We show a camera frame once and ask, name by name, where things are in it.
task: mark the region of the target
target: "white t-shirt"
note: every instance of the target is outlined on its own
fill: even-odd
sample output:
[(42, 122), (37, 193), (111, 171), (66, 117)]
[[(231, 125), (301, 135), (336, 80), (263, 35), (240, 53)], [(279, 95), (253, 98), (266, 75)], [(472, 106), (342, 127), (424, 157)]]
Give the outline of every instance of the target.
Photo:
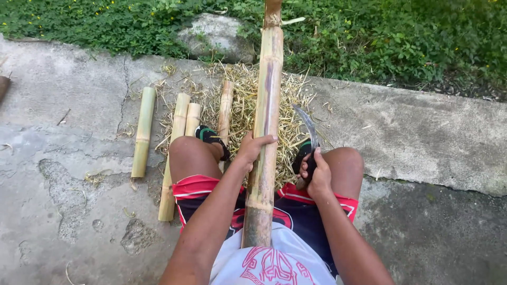
[(235, 233), (220, 248), (211, 270), (210, 285), (336, 283), (319, 255), (282, 224), (273, 222), (272, 247), (240, 248), (242, 233), (243, 230)]

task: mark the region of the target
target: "left hand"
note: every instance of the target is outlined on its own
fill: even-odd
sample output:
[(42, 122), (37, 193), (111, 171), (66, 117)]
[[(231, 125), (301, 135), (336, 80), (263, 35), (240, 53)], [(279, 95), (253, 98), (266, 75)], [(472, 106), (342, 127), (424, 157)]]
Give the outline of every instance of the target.
[(259, 156), (261, 152), (261, 147), (267, 144), (272, 144), (278, 140), (276, 135), (265, 135), (261, 137), (254, 138), (254, 132), (249, 131), (243, 140), (241, 141), (241, 146), (239, 147), (238, 154), (234, 161), (239, 161), (246, 166), (248, 172), (252, 171), (254, 168), (254, 161)]

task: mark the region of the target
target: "grass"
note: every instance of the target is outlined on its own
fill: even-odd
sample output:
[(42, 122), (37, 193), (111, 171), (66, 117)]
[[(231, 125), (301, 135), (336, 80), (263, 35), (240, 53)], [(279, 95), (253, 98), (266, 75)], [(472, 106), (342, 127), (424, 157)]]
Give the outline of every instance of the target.
[[(228, 9), (259, 54), (262, 0), (0, 0), (0, 32), (113, 54), (186, 58), (176, 33), (195, 14)], [(284, 68), (309, 75), (421, 89), (507, 86), (507, 2), (284, 0)]]

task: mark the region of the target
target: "person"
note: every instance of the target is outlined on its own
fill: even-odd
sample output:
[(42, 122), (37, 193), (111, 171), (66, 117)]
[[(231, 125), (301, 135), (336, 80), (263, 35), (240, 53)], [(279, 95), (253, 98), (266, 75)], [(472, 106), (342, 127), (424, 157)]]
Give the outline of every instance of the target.
[[(241, 186), (261, 147), (277, 141), (245, 135), (224, 174), (229, 151), (208, 127), (169, 148), (182, 231), (159, 285), (394, 284), (380, 258), (353, 226), (364, 162), (352, 148), (314, 153), (307, 189), (288, 183), (275, 193), (271, 247), (240, 248), (246, 190)], [(306, 177), (306, 141), (293, 169)]]

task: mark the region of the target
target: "knee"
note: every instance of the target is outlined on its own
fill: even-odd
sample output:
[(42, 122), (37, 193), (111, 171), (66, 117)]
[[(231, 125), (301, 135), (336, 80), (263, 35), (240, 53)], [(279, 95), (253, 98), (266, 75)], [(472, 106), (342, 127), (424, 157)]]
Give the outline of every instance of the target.
[(363, 157), (357, 150), (353, 148), (342, 147), (333, 149), (325, 153), (324, 158), (330, 165), (345, 163), (348, 167), (352, 167), (358, 171), (361, 171), (361, 174), (365, 168)]
[(201, 140), (193, 136), (180, 136), (169, 145), (169, 156), (177, 156), (179, 154), (188, 154), (187, 150), (195, 149), (195, 145)]

